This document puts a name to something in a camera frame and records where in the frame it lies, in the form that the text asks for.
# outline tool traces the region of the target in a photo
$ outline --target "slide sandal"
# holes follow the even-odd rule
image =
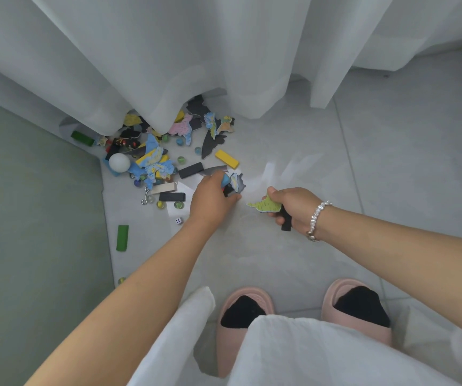
[[[342,297],[351,289],[359,285],[364,285],[365,287],[370,288],[355,279],[338,279],[334,281],[324,296],[324,303],[322,304],[322,321],[356,329],[374,340],[391,346],[392,337],[390,328],[360,320],[359,318],[352,317],[333,307],[338,298]]]
[[[226,328],[220,323],[226,310],[242,295],[247,295],[256,301],[266,314],[274,314],[273,302],[270,295],[260,288],[243,287],[233,292],[233,294],[227,298],[222,306],[216,325],[216,363],[220,378],[225,378],[231,372],[236,357],[238,356],[238,351],[247,333],[247,328]]]

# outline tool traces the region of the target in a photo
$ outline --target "hand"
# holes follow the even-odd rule
[[[242,196],[240,194],[229,195],[227,198],[222,192],[220,184],[224,178],[224,172],[218,171],[211,176],[205,176],[197,186],[190,205],[190,220],[208,224],[216,229],[224,220],[227,213]]]
[[[300,234],[306,235],[306,232],[310,230],[311,216],[322,200],[311,191],[300,187],[280,191],[269,187],[267,194],[274,202],[284,205],[286,212],[292,216],[292,227]],[[284,218],[279,213],[268,213],[268,215],[275,217],[279,226],[284,223]]]

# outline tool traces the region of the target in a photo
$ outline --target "metal hook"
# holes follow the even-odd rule
[[[147,186],[145,186],[145,197],[141,200],[141,203],[142,203],[144,206],[147,205],[147,203],[149,202],[149,201],[147,200],[147,194],[149,193],[149,191],[150,191],[150,189],[149,189]]]

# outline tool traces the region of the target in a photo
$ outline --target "green block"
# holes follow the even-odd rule
[[[119,252],[127,250],[127,234],[129,234],[129,225],[118,225],[117,250]]]
[[[76,141],[85,144],[86,146],[93,146],[93,144],[95,143],[94,139],[91,139],[90,137],[84,135],[83,133],[80,133],[79,131],[73,131],[70,136]]]

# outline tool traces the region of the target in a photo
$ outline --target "pearl bracelet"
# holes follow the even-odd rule
[[[320,215],[320,212],[322,210],[324,210],[324,207],[326,206],[332,206],[333,204],[330,202],[330,201],[327,201],[327,202],[322,202],[320,203],[320,205],[317,207],[317,209],[315,210],[315,213],[313,214],[313,216],[311,217],[311,221],[310,221],[310,231],[309,232],[306,232],[306,238],[310,241],[313,241],[313,242],[318,242],[320,240],[317,240],[315,238],[315,236],[313,235],[313,232],[315,231],[315,227],[317,226],[317,219],[318,219],[318,215]]]

